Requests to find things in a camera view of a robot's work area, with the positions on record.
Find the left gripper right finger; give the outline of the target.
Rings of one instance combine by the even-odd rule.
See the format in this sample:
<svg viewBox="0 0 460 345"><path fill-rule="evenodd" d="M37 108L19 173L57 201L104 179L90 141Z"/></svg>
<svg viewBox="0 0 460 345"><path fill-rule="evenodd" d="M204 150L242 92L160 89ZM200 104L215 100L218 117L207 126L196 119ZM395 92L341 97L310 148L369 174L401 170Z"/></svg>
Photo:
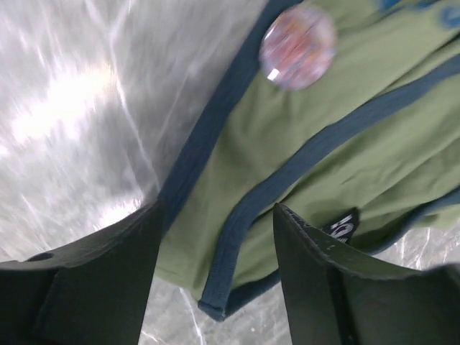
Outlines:
<svg viewBox="0 0 460 345"><path fill-rule="evenodd" d="M275 248L294 344L459 342L459 266L417 271L371 257L282 204Z"/></svg>

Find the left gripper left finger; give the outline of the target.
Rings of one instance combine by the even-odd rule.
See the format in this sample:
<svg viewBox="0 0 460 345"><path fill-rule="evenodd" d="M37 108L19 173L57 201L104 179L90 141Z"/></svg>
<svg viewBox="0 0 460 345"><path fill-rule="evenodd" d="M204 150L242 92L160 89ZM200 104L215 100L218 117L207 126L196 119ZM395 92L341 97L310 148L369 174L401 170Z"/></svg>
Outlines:
<svg viewBox="0 0 460 345"><path fill-rule="evenodd" d="M164 207L23 262L1 263L3 344L137 344L162 239Z"/></svg>

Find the olive green t-shirt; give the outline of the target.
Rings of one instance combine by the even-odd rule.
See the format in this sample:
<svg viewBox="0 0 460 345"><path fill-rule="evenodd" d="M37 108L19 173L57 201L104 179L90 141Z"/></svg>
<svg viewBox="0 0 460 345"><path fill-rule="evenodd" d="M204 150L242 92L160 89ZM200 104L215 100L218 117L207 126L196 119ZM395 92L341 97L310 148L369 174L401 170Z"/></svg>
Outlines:
<svg viewBox="0 0 460 345"><path fill-rule="evenodd" d="M315 83L266 79L259 48L320 7L336 53ZM279 282L272 209L364 252L459 217L459 3L270 1L206 105L160 199L155 274L222 321Z"/></svg>

